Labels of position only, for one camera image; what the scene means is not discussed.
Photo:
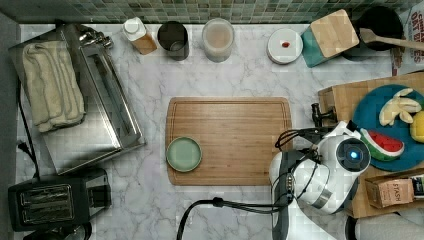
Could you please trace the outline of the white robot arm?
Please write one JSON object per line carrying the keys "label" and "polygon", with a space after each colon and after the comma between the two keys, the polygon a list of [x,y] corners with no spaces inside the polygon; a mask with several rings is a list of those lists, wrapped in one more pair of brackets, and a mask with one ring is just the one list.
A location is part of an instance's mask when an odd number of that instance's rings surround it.
{"label": "white robot arm", "polygon": [[308,139],[305,152],[281,151],[269,167],[272,240],[336,240],[299,207],[305,203],[324,214],[349,205],[359,176],[371,161],[370,150],[353,122],[339,122],[325,134]]}

